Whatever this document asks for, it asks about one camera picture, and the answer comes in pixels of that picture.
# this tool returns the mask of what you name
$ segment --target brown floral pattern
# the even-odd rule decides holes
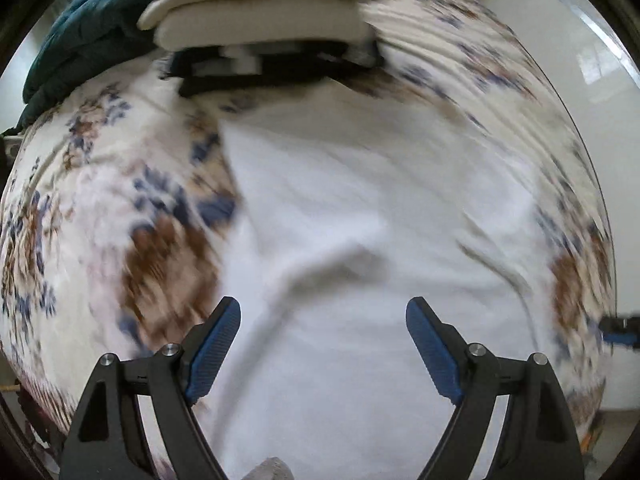
[[[551,271],[556,277],[554,308],[556,322],[563,332],[578,323],[582,311],[584,284],[575,257],[567,250],[554,262]]]
[[[166,213],[135,229],[131,240],[124,306],[140,324],[142,344],[155,351],[208,317],[218,269],[204,232]]]
[[[114,84],[84,101],[66,124],[71,136],[63,155],[65,170],[70,171],[87,164],[101,128],[113,126],[116,121],[125,117],[130,108],[129,103],[120,97],[120,90]]]
[[[591,420],[591,417],[602,402],[604,386],[605,383],[603,382],[585,392],[572,392],[567,396],[566,402],[569,405],[569,411],[576,426],[581,426]]]
[[[597,277],[600,280],[600,285],[604,289],[611,288],[611,274],[609,272],[609,256],[610,244],[606,244],[602,238],[602,234],[597,229],[591,228],[589,239],[591,242],[591,251],[593,251],[593,257],[598,269]]]
[[[2,228],[5,238],[0,295],[2,312],[8,316],[14,339],[12,344],[23,348],[33,335],[33,309],[55,314],[56,297],[44,278],[42,254],[42,221],[49,210],[50,196],[31,192],[39,160],[31,168],[31,176],[24,183],[20,200],[7,215]]]
[[[60,249],[59,244],[54,247],[54,242],[59,240],[63,224],[71,221],[73,216],[73,206],[63,205],[60,194],[54,193],[50,200],[48,214],[44,217],[42,223],[42,235],[47,242],[47,251],[50,254],[54,253],[54,248]]]

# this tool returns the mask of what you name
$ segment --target floral bedspread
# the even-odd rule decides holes
[[[604,390],[610,351],[597,323],[614,309],[614,267],[570,117],[513,33],[475,0],[380,0],[364,16],[388,64],[350,88],[438,107],[540,168],[538,223],[554,254],[549,357],[584,428]],[[162,66],[158,52],[115,66],[43,114],[24,132],[2,194],[1,349],[65,432],[101,354],[151,354],[217,304],[241,197],[216,120],[299,91],[228,92],[203,107],[209,97],[178,97],[179,80]]]

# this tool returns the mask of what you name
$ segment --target blue floral pattern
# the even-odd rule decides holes
[[[26,187],[36,175],[38,163],[39,160],[31,170]],[[30,342],[34,309],[44,312],[47,317],[56,313],[56,295],[44,279],[42,254],[42,221],[50,204],[49,195],[41,197],[36,190],[29,197],[29,193],[24,192],[22,201],[9,212],[2,227],[7,234],[0,284],[2,312],[9,317],[16,330],[16,342],[21,346]]]
[[[255,100],[248,96],[238,100],[233,98],[230,104],[221,105],[227,113],[246,111],[255,106]],[[187,122],[191,137],[190,162],[195,170],[191,179],[194,195],[197,197],[195,208],[201,220],[209,229],[220,232],[226,228],[236,210],[236,192],[230,171],[223,158],[222,144],[217,129],[199,112]],[[211,180],[207,172],[211,168],[218,170],[217,179]]]
[[[63,158],[65,169],[69,171],[89,163],[101,128],[113,126],[130,109],[131,106],[120,97],[120,90],[115,84],[108,85],[98,95],[87,99],[66,123],[70,138]]]
[[[444,86],[434,80],[433,76],[423,67],[406,65],[399,70],[399,76],[416,86],[429,89],[444,101],[452,101]]]
[[[133,206],[155,220],[159,214],[168,214],[182,225],[190,224],[187,197],[182,186],[172,182],[168,173],[153,170],[146,164],[143,174],[133,180],[138,192]]]
[[[523,96],[532,98],[526,80],[516,71],[509,68],[500,53],[484,45],[459,43],[466,60],[463,66],[472,74],[476,86],[488,92],[492,86],[515,90]]]

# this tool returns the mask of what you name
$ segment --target bed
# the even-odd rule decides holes
[[[63,433],[100,355],[124,360],[179,341],[229,294],[241,331],[194,413],[230,478],[276,454],[297,478],[415,478],[452,411],[403,325],[415,295],[495,354],[543,351],[584,435],[606,383],[610,349],[597,325],[614,311],[615,280],[604,202],[571,118],[512,31],[475,0],[378,0],[362,12],[386,59],[367,75],[184,99],[155,50],[81,84],[23,131],[0,205],[0,348]],[[385,229],[404,233],[393,257],[366,251],[345,273],[342,256],[328,268],[324,242],[307,234],[293,260],[271,266],[265,247],[298,218],[274,211],[302,207],[274,190],[292,185],[287,164],[304,173],[316,161],[303,156],[309,138],[296,144],[300,158],[277,158],[305,117],[297,109],[385,139],[399,124],[380,126],[389,116],[424,130],[385,144],[406,162],[406,181],[394,173],[388,184],[386,160],[362,158],[375,142],[327,178],[349,202],[348,178],[367,184],[382,168],[376,193],[395,197],[382,208]],[[259,143],[260,127],[270,142]],[[319,189],[318,174],[304,174],[315,187],[301,190]],[[359,247],[363,231],[352,233]],[[170,478],[151,422],[148,432]]]

